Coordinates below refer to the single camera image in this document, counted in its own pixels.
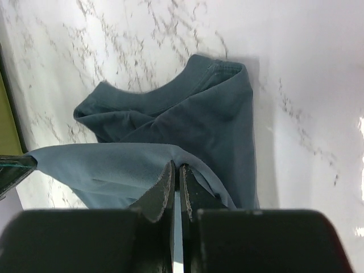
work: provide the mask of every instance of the teal cotton shirt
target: teal cotton shirt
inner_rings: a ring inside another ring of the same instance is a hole
[[[165,164],[187,163],[230,208],[258,207],[253,91],[244,65],[193,55],[171,82],[132,94],[102,82],[74,112],[99,143],[28,154],[38,170],[73,189],[88,208],[125,208]]]

